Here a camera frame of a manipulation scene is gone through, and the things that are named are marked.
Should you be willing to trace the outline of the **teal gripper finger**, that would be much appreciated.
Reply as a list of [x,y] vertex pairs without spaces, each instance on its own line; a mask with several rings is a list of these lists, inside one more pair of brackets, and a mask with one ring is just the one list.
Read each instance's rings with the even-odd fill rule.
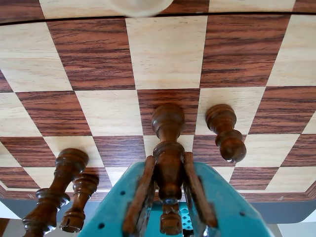
[[154,196],[155,158],[133,163],[84,225],[85,237],[143,237]]
[[183,183],[196,237],[270,237],[259,212],[215,169],[184,155]]

